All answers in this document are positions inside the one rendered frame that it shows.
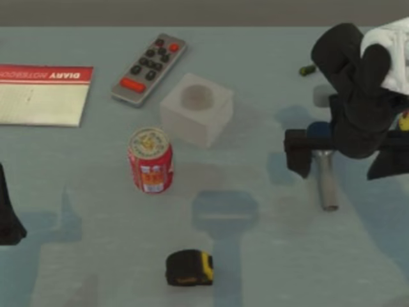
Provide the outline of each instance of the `white object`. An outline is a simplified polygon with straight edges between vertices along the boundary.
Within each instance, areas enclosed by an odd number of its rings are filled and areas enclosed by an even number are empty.
[[[160,103],[163,129],[201,148],[209,148],[233,117],[233,91],[186,74]]]
[[[360,46],[361,56],[374,44],[384,46],[392,57],[392,67],[382,87],[409,95],[409,17],[368,31]]]
[[[92,67],[0,65],[0,124],[78,127]]]

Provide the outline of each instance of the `can lid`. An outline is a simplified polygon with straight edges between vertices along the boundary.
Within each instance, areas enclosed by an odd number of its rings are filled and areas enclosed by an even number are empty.
[[[136,157],[152,160],[166,152],[169,148],[169,139],[158,128],[143,128],[132,135],[129,147]]]

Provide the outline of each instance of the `white cube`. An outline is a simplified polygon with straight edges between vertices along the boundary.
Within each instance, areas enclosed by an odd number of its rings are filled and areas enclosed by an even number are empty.
[[[160,103],[162,128],[201,148],[209,148],[233,117],[233,91],[186,74]]]

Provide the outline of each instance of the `gray table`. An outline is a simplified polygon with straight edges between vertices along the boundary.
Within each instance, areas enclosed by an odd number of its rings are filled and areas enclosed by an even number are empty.
[[[79,129],[1,127],[0,160],[29,237],[0,249],[1,307],[400,307],[409,304],[408,177],[366,182],[370,161],[337,156],[340,211],[287,171],[283,132],[328,120],[320,74],[301,78],[323,28],[1,29],[2,63],[93,65]],[[164,31],[190,50],[143,109],[109,89]],[[130,135],[192,72],[232,88],[235,117],[211,150],[174,139],[166,193],[133,186]],[[211,221],[212,210],[249,218]],[[166,285],[166,256],[215,257],[212,287]]]

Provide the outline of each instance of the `black button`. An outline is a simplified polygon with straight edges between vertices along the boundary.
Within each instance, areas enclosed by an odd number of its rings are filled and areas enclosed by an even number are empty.
[[[163,65],[160,63],[155,63],[155,69],[159,72],[162,70]]]
[[[132,68],[130,69],[130,73],[131,73],[132,75],[137,75],[138,73],[141,72],[141,70],[142,70],[142,67],[140,67],[139,65],[135,65],[134,67],[132,67]]]
[[[165,54],[165,55],[163,55],[161,58],[160,58],[160,60],[162,61],[162,62],[164,62],[164,63],[167,63],[167,62],[169,62],[169,55],[168,54]]]
[[[149,68],[153,68],[153,67],[155,67],[155,62],[154,61],[148,61],[146,66],[149,67]]]
[[[147,58],[141,58],[140,60],[139,60],[139,64],[141,64],[141,65],[146,65],[146,64],[148,64],[148,59]]]
[[[161,40],[161,39],[158,39],[158,40],[156,40],[156,42],[155,42],[155,45],[156,46],[163,46],[164,45],[164,43],[165,43],[165,41],[164,40]]]
[[[152,57],[155,55],[155,51],[152,50],[152,49],[149,49],[148,51],[146,51],[145,55],[146,55],[148,58],[152,58]]]
[[[163,56],[166,54],[166,49],[165,48],[159,48],[158,53]]]
[[[154,78],[156,77],[156,72],[151,70],[150,72],[148,72],[145,76],[146,80],[152,81],[154,80]]]

